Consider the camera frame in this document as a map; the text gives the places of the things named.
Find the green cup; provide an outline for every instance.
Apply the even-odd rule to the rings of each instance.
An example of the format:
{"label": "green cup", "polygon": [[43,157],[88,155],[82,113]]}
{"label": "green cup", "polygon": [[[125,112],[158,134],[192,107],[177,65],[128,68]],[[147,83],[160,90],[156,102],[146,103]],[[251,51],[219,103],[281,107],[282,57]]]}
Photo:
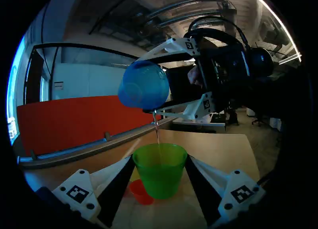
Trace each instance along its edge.
{"label": "green cup", "polygon": [[135,151],[132,158],[151,197],[166,199],[178,191],[187,155],[174,144],[150,144]]}

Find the blue cup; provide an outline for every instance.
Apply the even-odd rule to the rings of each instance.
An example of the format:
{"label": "blue cup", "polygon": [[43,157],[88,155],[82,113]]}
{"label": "blue cup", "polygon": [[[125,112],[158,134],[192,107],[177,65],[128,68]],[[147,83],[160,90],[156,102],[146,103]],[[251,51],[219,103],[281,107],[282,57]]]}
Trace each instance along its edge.
{"label": "blue cup", "polygon": [[159,65],[142,60],[125,71],[118,89],[118,98],[126,107],[157,109],[169,94],[166,74]]}

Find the fluorescent light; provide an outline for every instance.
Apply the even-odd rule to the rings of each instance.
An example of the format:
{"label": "fluorescent light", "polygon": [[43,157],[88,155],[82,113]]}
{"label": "fluorescent light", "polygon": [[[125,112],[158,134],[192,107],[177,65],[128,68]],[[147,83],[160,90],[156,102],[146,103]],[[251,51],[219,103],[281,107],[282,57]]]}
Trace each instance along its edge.
{"label": "fluorescent light", "polygon": [[282,61],[279,61],[278,63],[279,63],[279,65],[281,65],[281,64],[284,64],[284,63],[289,62],[291,60],[294,60],[294,59],[296,59],[298,57],[301,57],[301,55],[297,56],[297,54],[294,54],[294,55],[292,55],[292,56],[290,56],[290,57],[288,57],[286,59],[283,59]]}
{"label": "fluorescent light", "polygon": [[189,59],[189,60],[184,60],[185,62],[195,62],[195,59],[192,58],[192,59]]}
{"label": "fluorescent light", "polygon": [[297,54],[297,57],[299,59],[299,61],[301,62],[301,54],[300,52],[298,51],[290,33],[288,32],[286,26],[283,24],[283,22],[278,18],[278,16],[274,13],[274,11],[271,10],[271,8],[263,1],[263,0],[259,0],[268,10],[269,12],[271,12],[271,14],[275,17],[275,19],[280,23],[280,25],[282,26],[282,28],[284,29],[285,33],[287,34],[291,44],[293,45],[295,51],[296,51],[296,54]]}

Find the red partition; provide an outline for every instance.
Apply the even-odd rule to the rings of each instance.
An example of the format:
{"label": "red partition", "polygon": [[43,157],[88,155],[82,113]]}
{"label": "red partition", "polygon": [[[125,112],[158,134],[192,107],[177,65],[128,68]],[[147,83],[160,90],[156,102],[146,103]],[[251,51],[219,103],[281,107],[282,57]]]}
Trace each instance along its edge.
{"label": "red partition", "polygon": [[151,114],[125,107],[117,96],[81,97],[17,107],[27,155],[61,151],[119,134],[153,121]]}

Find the orange cup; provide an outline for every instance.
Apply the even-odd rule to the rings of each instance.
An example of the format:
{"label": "orange cup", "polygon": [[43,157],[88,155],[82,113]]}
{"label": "orange cup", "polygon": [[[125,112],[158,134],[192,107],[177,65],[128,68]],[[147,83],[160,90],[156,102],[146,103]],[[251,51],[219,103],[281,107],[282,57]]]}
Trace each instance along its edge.
{"label": "orange cup", "polygon": [[140,179],[132,182],[129,185],[129,189],[140,204],[150,205],[154,202],[154,199],[146,192],[146,189]]}

